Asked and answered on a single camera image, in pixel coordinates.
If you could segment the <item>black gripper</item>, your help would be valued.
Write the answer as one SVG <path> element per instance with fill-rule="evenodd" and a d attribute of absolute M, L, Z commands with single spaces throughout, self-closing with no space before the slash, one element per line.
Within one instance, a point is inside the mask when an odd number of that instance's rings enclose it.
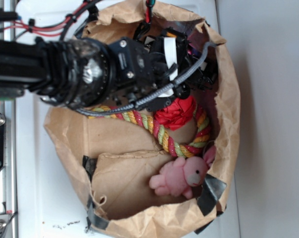
<path fill-rule="evenodd" d="M 172 28 L 142 42 L 123 37 L 108 49 L 115 62 L 111 67 L 115 112 L 164 109 L 177 98 L 188 98 L 190 84 L 211 90 L 218 77 L 217 63 L 204 62 L 203 53 L 192 53 L 187 35 Z"/>

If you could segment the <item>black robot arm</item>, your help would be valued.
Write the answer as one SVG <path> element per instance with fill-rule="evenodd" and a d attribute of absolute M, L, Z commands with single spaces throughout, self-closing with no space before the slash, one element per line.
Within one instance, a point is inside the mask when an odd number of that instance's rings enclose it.
<path fill-rule="evenodd" d="M 50 42 L 37 38 L 33 45 L 0 40 L 0 101 L 21 97 L 28 90 L 47 104 L 84 115 L 88 107 L 109 96 L 116 103 L 121 97 L 128 101 L 112 114 L 167 107 L 175 98 L 188 96 L 185 81 L 214 43 L 205 43 L 200 58 L 187 68 L 180 62 L 168 66 L 162 47 L 167 31 L 146 44 L 140 39 L 149 29 L 142 22 L 133 38 L 109 45 L 91 38 Z"/>

